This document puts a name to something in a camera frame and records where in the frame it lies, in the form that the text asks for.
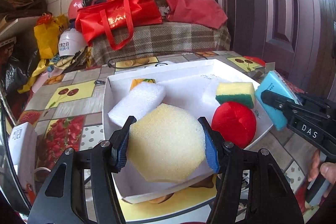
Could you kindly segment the person's right hand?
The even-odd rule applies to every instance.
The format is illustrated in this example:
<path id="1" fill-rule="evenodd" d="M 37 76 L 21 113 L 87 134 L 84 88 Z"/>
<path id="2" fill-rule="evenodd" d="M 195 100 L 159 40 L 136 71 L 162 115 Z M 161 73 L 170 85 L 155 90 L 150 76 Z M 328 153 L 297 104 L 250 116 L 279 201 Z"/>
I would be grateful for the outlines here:
<path id="1" fill-rule="evenodd" d="M 307 176 L 308 182 L 316 179 L 319 174 L 321 174 L 330 183 L 330 186 L 323 194 L 323 196 L 327 198 L 333 188 L 333 185 L 335 184 L 336 166 L 335 163 L 332 162 L 324 162 L 323 164 L 320 164 L 320 151 L 316 150 L 312 156 L 311 166 Z"/>

